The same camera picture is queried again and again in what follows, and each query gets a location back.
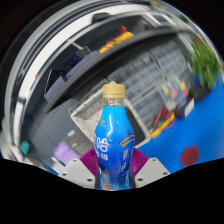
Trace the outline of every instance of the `bottle label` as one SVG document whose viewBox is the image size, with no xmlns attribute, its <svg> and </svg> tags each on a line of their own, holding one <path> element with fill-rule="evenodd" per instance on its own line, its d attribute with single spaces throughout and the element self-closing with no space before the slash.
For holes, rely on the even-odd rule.
<svg viewBox="0 0 224 224">
<path fill-rule="evenodd" d="M 129 184 L 128 170 L 135 136 L 123 109 L 104 109 L 94 136 L 101 186 L 104 190 L 126 189 Z"/>
</svg>

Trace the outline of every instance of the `bottle cap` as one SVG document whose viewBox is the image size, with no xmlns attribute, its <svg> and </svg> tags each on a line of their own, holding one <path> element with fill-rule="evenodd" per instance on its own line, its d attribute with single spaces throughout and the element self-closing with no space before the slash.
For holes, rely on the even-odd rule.
<svg viewBox="0 0 224 224">
<path fill-rule="evenodd" d="M 125 85 L 106 84 L 103 86 L 103 98 L 125 99 Z"/>
</svg>

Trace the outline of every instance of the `blue bottle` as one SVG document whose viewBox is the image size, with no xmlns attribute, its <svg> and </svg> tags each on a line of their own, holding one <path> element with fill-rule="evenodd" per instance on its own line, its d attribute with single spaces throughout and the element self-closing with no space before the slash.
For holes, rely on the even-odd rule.
<svg viewBox="0 0 224 224">
<path fill-rule="evenodd" d="M 129 185 L 129 164 L 135 136 L 124 107 L 125 86 L 103 86 L 105 104 L 95 130 L 94 147 L 104 190 L 123 190 Z"/>
</svg>

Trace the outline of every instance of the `green plant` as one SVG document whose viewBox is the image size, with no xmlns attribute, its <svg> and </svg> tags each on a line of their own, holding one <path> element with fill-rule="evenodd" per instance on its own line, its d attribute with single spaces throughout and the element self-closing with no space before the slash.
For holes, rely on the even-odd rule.
<svg viewBox="0 0 224 224">
<path fill-rule="evenodd" d="M 189 62 L 192 68 L 192 75 L 199 74 L 201 87 L 205 85 L 211 90 L 215 86 L 216 76 L 221 82 L 220 72 L 223 65 L 219 63 L 215 53 L 210 51 L 207 46 L 200 47 L 192 44 L 194 52 L 189 54 Z"/>
</svg>

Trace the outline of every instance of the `desk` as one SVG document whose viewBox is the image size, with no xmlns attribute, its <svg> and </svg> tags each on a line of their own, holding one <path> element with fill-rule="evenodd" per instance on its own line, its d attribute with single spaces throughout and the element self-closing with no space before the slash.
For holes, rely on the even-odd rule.
<svg viewBox="0 0 224 224">
<path fill-rule="evenodd" d="M 197 146 L 200 155 L 195 164 L 224 157 L 224 87 L 216 84 L 211 94 L 195 104 L 184 120 L 151 139 L 139 150 L 149 158 L 157 157 L 170 173 L 184 168 L 180 163 L 182 152 Z"/>
</svg>

